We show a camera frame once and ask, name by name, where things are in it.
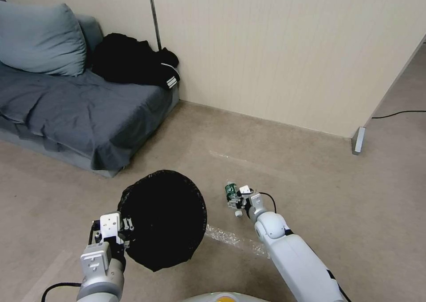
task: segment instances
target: floor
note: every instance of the floor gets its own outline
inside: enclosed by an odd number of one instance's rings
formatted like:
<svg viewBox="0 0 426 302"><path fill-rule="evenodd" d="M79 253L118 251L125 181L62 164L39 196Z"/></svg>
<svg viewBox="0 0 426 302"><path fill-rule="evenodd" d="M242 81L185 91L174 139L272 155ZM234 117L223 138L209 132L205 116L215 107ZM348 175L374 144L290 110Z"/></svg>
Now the floor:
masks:
<svg viewBox="0 0 426 302"><path fill-rule="evenodd" d="M377 115L425 108L425 49ZM91 221L114 210L128 185L163 168L198 185L209 225L246 243L256 240L253 226L227 208L224 183L232 178L272 194L352 301L424 300L425 141L424 114L372 120L362 154L353 156L347 139L181 102L113 179L0 142L2 300L39 301L50 284L81 281L79 255ZM189 262L156 273L128 259L122 300L230 290L294 301L272 262L247 248L205 237ZM74 301L76 294L56 289L48 301Z"/></svg>

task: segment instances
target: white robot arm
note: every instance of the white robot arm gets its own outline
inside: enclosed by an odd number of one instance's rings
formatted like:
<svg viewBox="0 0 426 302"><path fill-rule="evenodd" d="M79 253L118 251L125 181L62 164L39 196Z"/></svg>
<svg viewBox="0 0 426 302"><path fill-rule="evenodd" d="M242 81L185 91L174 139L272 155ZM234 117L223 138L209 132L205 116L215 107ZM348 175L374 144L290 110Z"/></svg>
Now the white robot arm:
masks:
<svg viewBox="0 0 426 302"><path fill-rule="evenodd" d="M344 301L333 274L309 245L291 231L282 215L267 211L261 194L248 186L240 188L240 194L242 207L254 222L257 236L296 300Z"/></svg>

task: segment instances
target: black cable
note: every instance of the black cable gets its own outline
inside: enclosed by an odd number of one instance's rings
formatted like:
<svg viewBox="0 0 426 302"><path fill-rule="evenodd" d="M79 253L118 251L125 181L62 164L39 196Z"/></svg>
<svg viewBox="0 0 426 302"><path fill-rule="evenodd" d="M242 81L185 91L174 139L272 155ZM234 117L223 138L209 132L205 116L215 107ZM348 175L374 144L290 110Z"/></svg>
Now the black cable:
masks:
<svg viewBox="0 0 426 302"><path fill-rule="evenodd" d="M75 283L75 282L61 282L61 283L54 284L54 285L52 285L52 286L48 287L48 288L44 291L43 296L41 297L41 302L46 302L46 295L47 295L47 293L48 293L50 290L52 290L52 289L54 289L54 288L56 288L56 287L59 287L59 286L81 286L81 283Z"/></svg>
<svg viewBox="0 0 426 302"><path fill-rule="evenodd" d="M89 245L92 244L93 239L93 230L95 229L95 222L92 222L92 227L90 228L90 234L89 234Z"/></svg>
<svg viewBox="0 0 426 302"><path fill-rule="evenodd" d="M275 213L276 213L276 205L275 205L275 200L274 200L274 198L271 196L271 195L269 195L268 193L265 193L265 192L259 192L260 194L263 194L263 195L267 195L268 197L270 197L271 198L271 200L272 200L272 202L274 202L274 211L275 211Z"/></svg>
<svg viewBox="0 0 426 302"><path fill-rule="evenodd" d="M385 115L383 117L372 117L372 119L383 119L383 118L389 118L390 116L394 116L400 113L407 113L407 112L426 112L426 110L406 110L406 111L400 111L396 113L392 113L391 115Z"/></svg>
<svg viewBox="0 0 426 302"><path fill-rule="evenodd" d="M339 286L340 293L343 294L343 296L345 297L346 301L347 302L352 302L351 299L346 295L345 291L343 291L343 289L340 287L340 285L339 284L337 284L337 285Z"/></svg>

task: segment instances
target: gray pillow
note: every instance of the gray pillow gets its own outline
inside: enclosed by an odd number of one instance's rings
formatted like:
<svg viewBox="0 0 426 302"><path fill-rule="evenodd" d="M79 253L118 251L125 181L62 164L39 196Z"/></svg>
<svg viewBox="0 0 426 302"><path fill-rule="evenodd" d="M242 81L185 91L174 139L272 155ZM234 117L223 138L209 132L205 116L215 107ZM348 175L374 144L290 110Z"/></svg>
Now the gray pillow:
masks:
<svg viewBox="0 0 426 302"><path fill-rule="evenodd" d="M0 1L0 61L29 72L76 76L84 71L86 41L66 4Z"/></svg>

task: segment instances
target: clear plastic film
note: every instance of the clear plastic film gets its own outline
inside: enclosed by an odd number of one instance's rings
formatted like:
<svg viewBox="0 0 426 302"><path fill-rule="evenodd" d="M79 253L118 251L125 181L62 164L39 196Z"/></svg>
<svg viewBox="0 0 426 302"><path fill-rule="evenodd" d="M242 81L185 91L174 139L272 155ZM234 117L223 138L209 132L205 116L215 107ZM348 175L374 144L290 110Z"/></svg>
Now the clear plastic film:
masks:
<svg viewBox="0 0 426 302"><path fill-rule="evenodd" d="M234 246L240 250L243 250L244 252L254 253L256 255L269 258L268 252L262 243L239 237L235 233L224 231L209 224L207 224L205 236L208 236L213 240Z"/></svg>

